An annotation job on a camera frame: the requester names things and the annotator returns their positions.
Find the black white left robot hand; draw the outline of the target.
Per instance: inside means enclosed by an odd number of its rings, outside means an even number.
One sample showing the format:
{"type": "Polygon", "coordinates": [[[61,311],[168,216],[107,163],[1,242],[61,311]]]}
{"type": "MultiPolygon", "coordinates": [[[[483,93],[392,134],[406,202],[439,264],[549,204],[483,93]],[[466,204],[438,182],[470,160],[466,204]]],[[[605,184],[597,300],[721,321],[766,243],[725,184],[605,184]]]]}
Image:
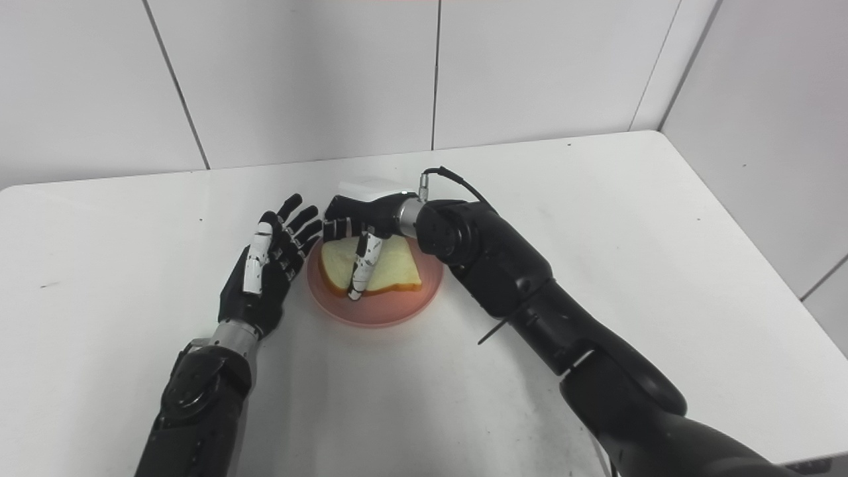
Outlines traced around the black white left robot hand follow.
{"type": "Polygon", "coordinates": [[[299,206],[294,193],[278,211],[266,211],[256,224],[220,293],[217,320],[242,322],[266,338],[284,316],[284,301],[319,239],[318,208],[299,206]]]}

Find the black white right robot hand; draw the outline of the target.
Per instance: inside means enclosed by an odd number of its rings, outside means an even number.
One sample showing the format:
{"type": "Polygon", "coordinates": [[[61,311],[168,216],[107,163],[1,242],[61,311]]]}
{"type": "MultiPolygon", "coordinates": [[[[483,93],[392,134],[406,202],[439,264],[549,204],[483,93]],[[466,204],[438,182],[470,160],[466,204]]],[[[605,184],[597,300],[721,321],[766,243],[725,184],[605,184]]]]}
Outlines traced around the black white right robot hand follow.
{"type": "Polygon", "coordinates": [[[347,286],[351,301],[364,297],[385,242],[392,236],[414,235],[421,205],[420,193],[388,180],[359,178],[340,182],[339,193],[325,209],[322,239],[324,242],[358,239],[347,286]]]}

